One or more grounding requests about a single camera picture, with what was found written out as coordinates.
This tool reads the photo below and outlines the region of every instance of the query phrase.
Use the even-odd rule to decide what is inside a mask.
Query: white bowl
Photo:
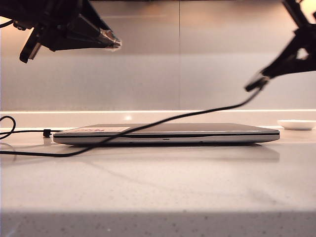
[[[316,127],[316,120],[278,120],[277,123],[288,130],[312,130]]]

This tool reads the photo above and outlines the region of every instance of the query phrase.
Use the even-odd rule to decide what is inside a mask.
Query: laptop
[[[54,142],[89,145],[144,124],[97,124],[54,134]],[[278,130],[235,123],[162,123],[126,134],[109,144],[260,143],[280,138]]]

